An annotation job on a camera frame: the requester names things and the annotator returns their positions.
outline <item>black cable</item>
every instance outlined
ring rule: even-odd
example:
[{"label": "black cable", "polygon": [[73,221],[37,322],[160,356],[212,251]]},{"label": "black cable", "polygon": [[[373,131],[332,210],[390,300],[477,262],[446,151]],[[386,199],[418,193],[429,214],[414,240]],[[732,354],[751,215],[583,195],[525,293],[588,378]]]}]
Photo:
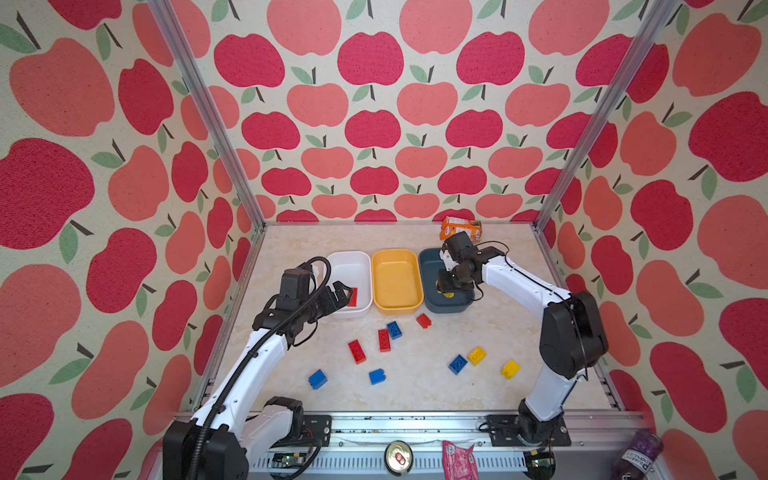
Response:
[{"label": "black cable", "polygon": [[[328,274],[323,278],[323,281],[320,283],[320,286],[315,289],[302,303],[299,305],[299,308],[291,312],[288,317],[286,317],[285,320],[278,323],[270,331],[264,334],[257,342],[256,345],[253,346],[252,349],[248,350],[248,353],[243,357],[243,359],[240,361],[240,364],[237,365],[237,368],[232,373],[232,376],[227,381],[227,384],[224,386],[224,388],[221,390],[221,394],[219,395],[219,398],[216,399],[216,402],[213,404],[213,406],[210,408],[210,411],[208,412],[208,416],[205,418],[205,421],[203,422],[203,426],[200,427],[200,432],[197,434],[197,441],[195,442],[194,450],[192,451],[192,460],[190,462],[190,469],[189,469],[189,475],[188,478],[190,480],[197,480],[197,471],[200,469],[200,457],[203,454],[203,447],[205,446],[206,437],[208,437],[208,432],[210,431],[210,426],[213,425],[214,419],[216,418],[216,415],[218,415],[221,412],[221,407],[224,405],[224,400],[227,399],[227,396],[232,391],[232,388],[234,388],[235,382],[237,379],[240,378],[240,375],[242,375],[243,371],[245,370],[245,367],[248,365],[248,362],[250,362],[251,359],[255,358],[259,354],[259,349],[266,343],[266,341],[275,333],[277,333],[279,330],[284,328],[286,325],[294,321],[302,311],[306,310],[312,303],[314,302],[315,298],[317,298],[320,295],[320,292],[323,291],[323,287],[328,284],[328,279],[330,278],[331,273],[331,264],[325,257],[312,257],[306,262],[302,263],[300,267],[310,265],[314,262],[321,261],[324,264],[326,264],[327,272]],[[267,304],[268,306],[271,305],[271,303],[274,301],[275,298],[277,298],[278,295],[275,295],[270,299],[270,302]]]}]

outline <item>metal bar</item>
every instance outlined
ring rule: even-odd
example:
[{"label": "metal bar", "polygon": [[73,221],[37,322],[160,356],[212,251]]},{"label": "metal bar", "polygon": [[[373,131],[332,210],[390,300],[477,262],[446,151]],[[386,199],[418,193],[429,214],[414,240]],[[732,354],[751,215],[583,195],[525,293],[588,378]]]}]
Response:
[{"label": "metal bar", "polygon": [[187,37],[176,17],[176,12],[170,4],[170,0],[147,0],[157,26],[163,34],[171,54],[176,60],[181,76],[187,83],[190,95],[194,99],[197,110],[203,118],[203,123],[210,134],[210,139],[216,147],[227,174],[232,179],[235,191],[239,194],[250,221],[259,228],[264,226],[264,215],[261,213],[256,197],[248,184],[243,165],[237,156],[235,148],[230,142],[227,129],[216,107],[214,98],[205,85],[200,70],[197,68],[192,50],[187,43]]},{"label": "metal bar", "polygon": [[621,95],[627,90],[627,86],[653,46],[654,39],[678,3],[677,0],[656,0],[650,7],[647,17],[640,25],[640,30],[637,31],[637,35],[635,35],[627,54],[624,56],[624,60],[621,61],[618,70],[616,70],[616,75],[605,88],[602,99],[598,102],[598,107],[592,114],[584,133],[581,134],[576,147],[568,155],[563,171],[545,199],[544,205],[541,206],[535,221],[536,230],[543,230],[546,226],[547,221],[554,213],[554,209],[560,203],[560,199],[576,175],[576,170],[589,154],[589,150],[592,149],[592,145],[608,122],[608,116],[621,99]]}]

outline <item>plastic container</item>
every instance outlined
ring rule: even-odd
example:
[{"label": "plastic container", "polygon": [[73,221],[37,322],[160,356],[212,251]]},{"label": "plastic container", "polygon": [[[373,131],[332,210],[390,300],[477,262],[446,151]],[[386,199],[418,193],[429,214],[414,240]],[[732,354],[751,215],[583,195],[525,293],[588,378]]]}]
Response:
[{"label": "plastic container", "polygon": [[467,309],[475,298],[475,291],[456,292],[448,298],[437,290],[437,271],[445,268],[439,248],[428,248],[419,254],[422,273],[424,304],[433,313],[459,313]]},{"label": "plastic container", "polygon": [[357,288],[357,306],[345,306],[330,315],[335,319],[352,319],[365,316],[373,304],[371,257],[365,252],[336,252],[328,256],[331,277],[328,285],[340,280],[344,285]]},{"label": "plastic container", "polygon": [[396,248],[373,255],[373,302],[384,315],[415,313],[424,301],[419,261],[411,250]]}]

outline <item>metal base plate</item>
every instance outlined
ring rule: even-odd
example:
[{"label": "metal base plate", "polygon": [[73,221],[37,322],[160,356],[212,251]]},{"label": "metal base plate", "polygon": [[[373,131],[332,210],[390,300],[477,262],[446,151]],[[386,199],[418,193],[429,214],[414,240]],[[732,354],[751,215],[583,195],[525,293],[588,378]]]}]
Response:
[{"label": "metal base plate", "polygon": [[[518,418],[517,415],[488,415],[486,417],[487,421],[501,424],[501,425],[514,425],[515,420]],[[504,435],[502,432],[496,432],[496,433],[490,433],[491,436],[491,444],[494,447],[528,447],[530,445],[526,445],[523,443],[517,435]],[[553,447],[570,447],[571,446],[571,437],[568,434],[568,429],[565,428],[565,421],[561,417],[558,420],[557,425],[554,428],[554,431],[552,432],[552,446]]]}]

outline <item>orange package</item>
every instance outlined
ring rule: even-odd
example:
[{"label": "orange package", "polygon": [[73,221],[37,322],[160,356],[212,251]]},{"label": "orange package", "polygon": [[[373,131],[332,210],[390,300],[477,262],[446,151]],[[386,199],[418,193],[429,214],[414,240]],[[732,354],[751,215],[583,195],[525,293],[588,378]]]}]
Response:
[{"label": "orange package", "polygon": [[458,217],[446,217],[442,221],[442,230],[440,230],[440,240],[445,240],[454,233],[466,232],[473,243],[480,241],[482,235],[482,224],[477,220],[466,220]]}]

